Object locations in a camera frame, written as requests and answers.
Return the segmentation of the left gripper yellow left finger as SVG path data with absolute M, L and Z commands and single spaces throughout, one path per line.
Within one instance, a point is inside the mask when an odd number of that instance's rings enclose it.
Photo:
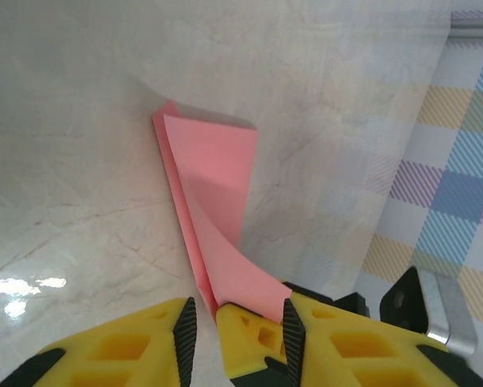
M 174 298 L 44 347 L 7 386 L 188 386 L 196 348 L 193 298 Z

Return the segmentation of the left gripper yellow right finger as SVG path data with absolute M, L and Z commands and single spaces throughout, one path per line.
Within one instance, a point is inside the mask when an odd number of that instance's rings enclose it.
M 483 386 L 442 343 L 298 293 L 282 326 L 293 386 Z

